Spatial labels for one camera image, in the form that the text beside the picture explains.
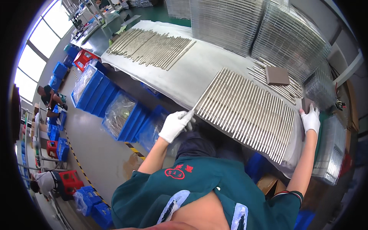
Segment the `blue plastic crate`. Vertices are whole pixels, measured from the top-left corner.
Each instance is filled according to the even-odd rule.
[[[106,116],[104,117],[102,121],[103,127],[108,131],[108,133],[117,141],[127,141],[131,142],[134,138],[142,124],[145,122],[149,115],[149,110],[143,106],[140,102],[138,102],[136,99],[131,97],[126,92],[120,91],[115,99],[111,102],[110,105],[113,103],[121,102],[123,98],[127,98],[131,102],[134,102],[135,105],[133,106],[133,109],[130,111],[128,117],[126,118],[126,121],[123,125],[123,127],[120,130],[120,133],[115,136],[107,127],[107,119]]]
[[[51,86],[54,92],[57,92],[62,81],[62,79],[57,78],[55,75],[53,75],[51,76],[51,79],[49,81],[49,86]]]
[[[67,113],[65,111],[62,111],[60,113],[59,119],[60,119],[59,130],[64,131],[65,122],[67,121]]]
[[[53,73],[57,78],[63,79],[67,71],[68,67],[66,67],[63,63],[58,61],[54,68]]]
[[[87,198],[92,202],[92,205],[97,205],[102,202],[102,199],[97,195],[96,191],[92,186],[84,186],[81,188],[84,191]]]
[[[68,160],[69,145],[68,140],[65,138],[59,138],[57,141],[56,154],[61,161]]]
[[[63,61],[63,64],[70,68],[73,66],[73,62],[74,62],[74,58],[70,55],[67,55],[65,58],[64,58],[64,61]]]
[[[147,92],[149,92],[149,94],[151,94],[151,95],[153,95],[153,96],[155,96],[155,97],[157,97],[157,98],[161,98],[161,97],[162,97],[162,94],[161,94],[159,91],[157,91],[157,90],[155,90],[155,89],[153,89],[153,88],[149,87],[148,85],[144,84],[143,82],[141,82],[141,86],[142,86],[142,87],[143,87]]]
[[[50,132],[50,141],[57,141],[59,139],[59,136],[60,136],[59,127],[57,125],[53,125],[51,127]]]
[[[73,105],[98,117],[104,117],[107,106],[120,88],[92,65],[88,65],[79,82],[87,83],[77,84],[74,88],[71,94]]]
[[[73,59],[73,61],[77,56],[77,54],[79,53],[79,50],[73,45],[69,46],[69,48],[66,51],[67,54]]]
[[[113,226],[111,210],[105,203],[100,203],[92,208],[92,218],[103,229],[108,229]]]
[[[136,140],[147,152],[151,151],[153,145],[156,143],[162,125],[169,114],[161,105],[157,105],[135,135]]]

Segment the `gloved hand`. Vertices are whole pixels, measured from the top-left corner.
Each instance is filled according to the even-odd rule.
[[[308,130],[314,130],[314,131],[316,131],[317,136],[318,136],[319,127],[321,125],[321,123],[319,122],[319,110],[318,110],[318,108],[314,109],[313,104],[311,104],[309,106],[309,113],[308,114],[305,114],[304,110],[302,110],[302,109],[299,109],[299,113],[300,113],[301,119],[303,121],[305,133],[307,134]]]
[[[159,136],[168,143],[172,143],[180,132],[185,129],[185,126],[187,127],[186,130],[192,130],[192,124],[190,121],[195,122],[193,115],[193,110],[190,110],[189,112],[180,111],[168,115]]]

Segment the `black shirt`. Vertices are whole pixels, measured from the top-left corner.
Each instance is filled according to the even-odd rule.
[[[41,100],[45,105],[48,105],[50,103],[51,100],[51,93],[50,91],[52,90],[51,86],[47,85],[43,88],[45,90],[46,95],[45,96],[41,96]]]

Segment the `window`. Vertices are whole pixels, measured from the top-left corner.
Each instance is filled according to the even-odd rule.
[[[64,37],[64,35],[73,26],[73,23],[69,21],[69,17],[66,14],[66,9],[60,2],[57,1],[55,5],[47,12],[43,17],[47,24],[57,33],[59,37]]]
[[[52,32],[44,20],[41,20],[29,39],[35,47],[49,58],[60,39]]]
[[[38,81],[45,65],[46,62],[26,45],[19,60],[18,67],[33,80]]]
[[[33,101],[37,83],[25,75],[19,68],[15,73],[14,83],[19,87],[19,94],[30,102]]]

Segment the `white shirt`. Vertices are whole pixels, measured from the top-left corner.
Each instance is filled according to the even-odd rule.
[[[35,173],[34,178],[42,194],[45,196],[49,196],[49,191],[51,191],[55,187],[54,175],[51,171],[45,173]]]

